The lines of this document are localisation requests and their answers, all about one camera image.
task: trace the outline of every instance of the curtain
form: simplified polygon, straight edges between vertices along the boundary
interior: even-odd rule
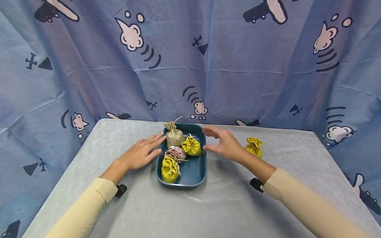
[[[0,234],[22,236],[101,118],[314,131],[381,223],[379,9],[2,1]]]

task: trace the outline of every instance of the pink pouch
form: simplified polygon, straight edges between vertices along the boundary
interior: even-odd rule
[[[171,146],[170,149],[164,153],[164,155],[170,158],[176,159],[176,162],[178,164],[182,163],[183,161],[188,161],[188,160],[185,160],[185,158],[187,157],[187,154],[180,147]]]

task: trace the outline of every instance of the sleeve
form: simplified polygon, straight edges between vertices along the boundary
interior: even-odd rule
[[[94,179],[45,238],[87,238],[99,214],[117,191],[113,182]]]
[[[261,189],[283,203],[318,238],[368,237],[328,201],[282,169],[276,169]]]

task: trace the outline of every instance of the table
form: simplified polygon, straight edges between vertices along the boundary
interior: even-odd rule
[[[308,131],[221,126],[242,144],[263,142],[263,160],[306,183],[363,227],[371,237],[381,228],[319,138]],[[24,234],[43,237],[111,162],[140,138],[164,128],[161,122],[101,119]],[[218,140],[207,138],[208,144]],[[278,201],[249,185],[254,177],[243,166],[208,152],[207,180],[193,190],[164,187],[155,176],[155,160],[130,171],[128,187],[103,210],[92,238],[117,237],[314,237]]]

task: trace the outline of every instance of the forearm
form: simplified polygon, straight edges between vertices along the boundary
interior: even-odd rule
[[[128,165],[120,159],[117,159],[112,162],[110,167],[100,176],[100,178],[110,180],[115,186],[118,186],[120,180],[128,170]]]
[[[274,166],[245,150],[239,153],[237,161],[252,172],[262,183],[266,183],[276,170]]]
[[[312,189],[277,169],[262,190],[283,205],[318,238],[366,238],[352,221]]]
[[[58,220],[45,238],[86,238],[106,204],[118,189],[109,180],[97,178]]]

